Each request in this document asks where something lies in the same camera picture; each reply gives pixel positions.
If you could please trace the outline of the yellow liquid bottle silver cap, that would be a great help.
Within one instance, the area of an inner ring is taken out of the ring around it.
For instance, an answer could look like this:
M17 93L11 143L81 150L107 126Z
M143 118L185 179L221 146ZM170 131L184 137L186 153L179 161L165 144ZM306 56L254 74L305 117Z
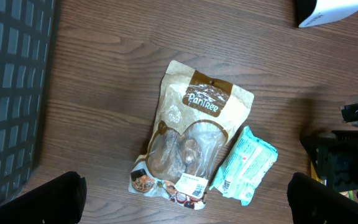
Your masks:
M316 170L313 166L313 163L310 162L310 174L311 174L311 178L318 181L319 183L323 184L323 185L327 185L326 180L322 180L317 176ZM340 194L342 194L343 196L353 200L354 199L354 194L353 191L346 191L346 192L340 192Z

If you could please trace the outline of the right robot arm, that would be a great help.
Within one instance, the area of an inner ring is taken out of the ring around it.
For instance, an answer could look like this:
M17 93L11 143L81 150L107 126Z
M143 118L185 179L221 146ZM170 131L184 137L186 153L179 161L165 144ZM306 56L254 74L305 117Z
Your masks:
M358 98L341 107L342 120L356 130L315 132L300 138L319 179L337 192L358 190Z

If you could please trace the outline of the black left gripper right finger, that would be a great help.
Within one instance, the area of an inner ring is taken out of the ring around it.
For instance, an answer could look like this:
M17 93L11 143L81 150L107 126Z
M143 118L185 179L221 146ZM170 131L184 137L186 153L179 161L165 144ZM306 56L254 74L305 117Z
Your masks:
M294 224L358 224L358 203L307 175L293 174L287 189Z

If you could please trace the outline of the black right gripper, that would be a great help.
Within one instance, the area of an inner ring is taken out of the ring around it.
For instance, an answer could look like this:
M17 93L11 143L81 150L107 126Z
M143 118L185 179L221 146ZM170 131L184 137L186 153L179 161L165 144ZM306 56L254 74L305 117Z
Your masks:
M358 103L341 109L343 121L358 127ZM358 190L358 130L314 132L300 138L318 178L337 192Z

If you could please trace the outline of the teal tissue pack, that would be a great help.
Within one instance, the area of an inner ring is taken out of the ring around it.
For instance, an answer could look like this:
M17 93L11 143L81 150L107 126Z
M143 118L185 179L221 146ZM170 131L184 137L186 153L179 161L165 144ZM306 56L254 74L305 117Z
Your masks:
M223 197L240 200L241 205L247 206L277 158L277 149L254 136L246 126L218 168L210 189L217 189Z

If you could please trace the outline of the brown snack wrapper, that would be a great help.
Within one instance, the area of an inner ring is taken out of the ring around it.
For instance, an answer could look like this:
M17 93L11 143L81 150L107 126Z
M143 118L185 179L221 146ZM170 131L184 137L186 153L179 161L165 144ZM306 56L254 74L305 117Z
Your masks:
M172 60L162 78L152 137L128 190L201 210L216 157L247 119L254 95Z

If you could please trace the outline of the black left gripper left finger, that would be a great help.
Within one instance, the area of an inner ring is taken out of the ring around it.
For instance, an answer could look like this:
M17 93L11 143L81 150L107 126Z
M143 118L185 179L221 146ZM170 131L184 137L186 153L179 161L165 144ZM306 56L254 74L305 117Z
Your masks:
M1 206L0 224L79 223L86 194L86 179L69 171Z

